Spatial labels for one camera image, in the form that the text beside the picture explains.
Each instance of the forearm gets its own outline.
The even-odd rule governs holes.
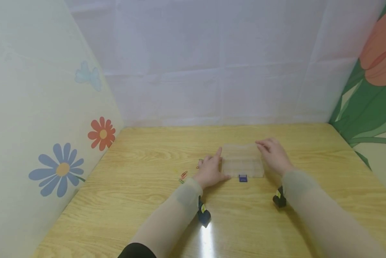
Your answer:
[[[187,179],[139,228],[130,243],[141,243],[157,258],[168,257],[198,211],[203,190],[194,179]]]
[[[288,203],[317,239],[327,257],[385,258],[369,233],[307,174],[286,173],[282,179]]]

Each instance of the blue butterfly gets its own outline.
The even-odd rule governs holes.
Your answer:
[[[92,72],[90,72],[87,61],[81,62],[81,69],[75,72],[75,81],[78,83],[89,82],[96,91],[101,91],[101,87],[103,86],[98,68],[94,67]]]

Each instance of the red tulip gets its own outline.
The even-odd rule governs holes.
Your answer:
[[[386,86],[386,14],[375,24],[359,60],[369,83]]]

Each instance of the orange daisy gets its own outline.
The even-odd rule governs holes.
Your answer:
[[[103,151],[105,147],[111,147],[111,144],[113,141],[115,141],[115,129],[113,128],[113,125],[111,124],[111,120],[107,120],[105,122],[104,117],[100,117],[100,122],[97,120],[92,120],[91,127],[95,130],[92,132],[89,132],[89,139],[95,140],[91,147],[94,149],[98,144],[100,144],[100,150]]]

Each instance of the wooden table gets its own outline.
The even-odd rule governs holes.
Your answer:
[[[276,137],[386,249],[386,189],[328,124],[125,128],[34,257],[117,257],[137,228],[223,144]],[[212,221],[195,218],[171,257],[321,257],[296,213],[277,210],[274,178],[234,178],[205,192]]]

